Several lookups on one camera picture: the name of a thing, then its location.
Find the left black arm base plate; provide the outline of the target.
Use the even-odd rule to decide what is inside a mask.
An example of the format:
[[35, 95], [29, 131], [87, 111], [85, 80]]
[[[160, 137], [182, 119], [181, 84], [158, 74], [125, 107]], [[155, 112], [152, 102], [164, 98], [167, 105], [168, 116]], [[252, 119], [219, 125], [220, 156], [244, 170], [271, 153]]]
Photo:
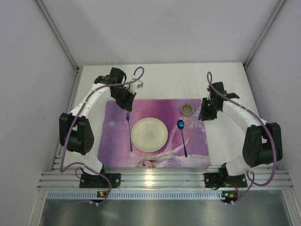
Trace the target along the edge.
[[[118, 188], [121, 182], [121, 174], [107, 173], [105, 175], [111, 183], [112, 188]], [[90, 175], [83, 173], [80, 177], [80, 188], [109, 188], [109, 183], [106, 179], [98, 175]]]

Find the purple pink printed cloth mat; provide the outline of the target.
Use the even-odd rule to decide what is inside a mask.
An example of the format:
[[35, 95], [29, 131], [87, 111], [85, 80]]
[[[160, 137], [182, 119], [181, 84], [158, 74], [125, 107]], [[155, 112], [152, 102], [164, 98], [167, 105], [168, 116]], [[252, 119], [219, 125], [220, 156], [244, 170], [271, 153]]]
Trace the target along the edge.
[[[183, 104], [194, 107], [193, 115], [181, 114]], [[199, 99], [138, 99], [130, 113], [132, 127], [143, 118], [157, 118], [167, 127], [168, 139], [158, 151], [145, 153], [132, 143], [130, 151], [129, 129], [126, 111], [115, 101], [108, 101], [98, 151], [98, 159], [105, 167], [139, 168], [207, 168], [211, 166], [205, 125], [198, 120], [201, 110]], [[183, 135], [188, 157], [184, 155], [181, 131], [177, 121], [184, 121]]]

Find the blue plastic fork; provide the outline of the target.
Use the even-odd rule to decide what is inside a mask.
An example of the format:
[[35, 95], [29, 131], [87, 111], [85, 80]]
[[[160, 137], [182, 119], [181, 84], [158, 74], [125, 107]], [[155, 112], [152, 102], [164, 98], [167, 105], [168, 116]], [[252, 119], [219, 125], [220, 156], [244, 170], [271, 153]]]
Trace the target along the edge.
[[133, 147], [132, 147], [132, 139], [131, 139], [131, 126], [130, 126], [130, 112], [127, 111], [126, 113], [126, 121], [128, 123], [128, 129], [129, 129], [129, 143], [130, 143], [130, 151], [133, 151]]

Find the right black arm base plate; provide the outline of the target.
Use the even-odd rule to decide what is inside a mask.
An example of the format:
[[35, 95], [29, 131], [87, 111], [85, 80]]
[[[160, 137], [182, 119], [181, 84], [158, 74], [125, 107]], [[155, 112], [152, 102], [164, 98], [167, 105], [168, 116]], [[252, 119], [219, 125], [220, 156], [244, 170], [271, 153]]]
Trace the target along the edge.
[[217, 190], [219, 188], [247, 188], [245, 175], [224, 177], [219, 173], [204, 173], [205, 187]]

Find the cream round plate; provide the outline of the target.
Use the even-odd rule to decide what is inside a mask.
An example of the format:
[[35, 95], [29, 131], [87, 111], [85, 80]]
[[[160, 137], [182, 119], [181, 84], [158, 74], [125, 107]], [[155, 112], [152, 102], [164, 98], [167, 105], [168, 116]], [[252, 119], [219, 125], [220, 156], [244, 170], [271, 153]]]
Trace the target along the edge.
[[152, 153], [166, 144], [168, 130], [166, 125], [157, 118], [143, 118], [132, 127], [131, 139], [138, 150]]

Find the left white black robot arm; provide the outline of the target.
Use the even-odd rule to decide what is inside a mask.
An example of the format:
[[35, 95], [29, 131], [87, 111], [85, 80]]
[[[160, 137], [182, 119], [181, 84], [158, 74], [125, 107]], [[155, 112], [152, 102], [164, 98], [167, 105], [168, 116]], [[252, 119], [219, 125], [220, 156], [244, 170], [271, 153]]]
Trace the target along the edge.
[[108, 75], [98, 76], [88, 94], [69, 113], [59, 117], [59, 142], [63, 147], [60, 172], [80, 165], [84, 172], [100, 176], [103, 163], [97, 154], [100, 134], [97, 125], [108, 100], [113, 98], [117, 106], [131, 112], [136, 90], [143, 87], [141, 75], [133, 73], [130, 80], [119, 68], [111, 68]]

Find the blue plastic spoon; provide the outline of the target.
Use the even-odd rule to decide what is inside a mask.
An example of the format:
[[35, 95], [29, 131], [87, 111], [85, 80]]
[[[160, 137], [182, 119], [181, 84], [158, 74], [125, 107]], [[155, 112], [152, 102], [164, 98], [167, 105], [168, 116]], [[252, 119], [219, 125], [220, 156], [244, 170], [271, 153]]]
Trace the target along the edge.
[[184, 121], [183, 120], [178, 120], [177, 121], [177, 128], [181, 131], [182, 141], [183, 141], [183, 148], [184, 148], [184, 155], [187, 158], [188, 154], [187, 154], [186, 144], [185, 144], [184, 135], [183, 135], [183, 129], [184, 129]]

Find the small beige cup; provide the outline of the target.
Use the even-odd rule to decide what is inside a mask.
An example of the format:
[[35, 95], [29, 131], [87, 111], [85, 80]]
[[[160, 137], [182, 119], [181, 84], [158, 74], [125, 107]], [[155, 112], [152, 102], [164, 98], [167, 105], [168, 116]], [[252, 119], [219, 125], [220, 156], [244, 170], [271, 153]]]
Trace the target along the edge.
[[193, 113], [194, 113], [194, 107], [191, 104], [186, 103], [181, 106], [182, 116], [189, 117], [193, 115]]

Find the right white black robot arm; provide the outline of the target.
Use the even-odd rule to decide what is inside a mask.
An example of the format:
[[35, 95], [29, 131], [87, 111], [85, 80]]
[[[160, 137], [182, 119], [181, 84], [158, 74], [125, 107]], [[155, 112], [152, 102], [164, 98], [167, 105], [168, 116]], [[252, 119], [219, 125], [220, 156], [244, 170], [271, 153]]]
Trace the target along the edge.
[[198, 119], [212, 121], [217, 113], [230, 117], [244, 132], [242, 154], [219, 168], [220, 177], [240, 176], [247, 170], [263, 164], [276, 163], [283, 158], [281, 128], [268, 123], [239, 103], [239, 96], [227, 93], [222, 82], [210, 84], [209, 96], [202, 99]]

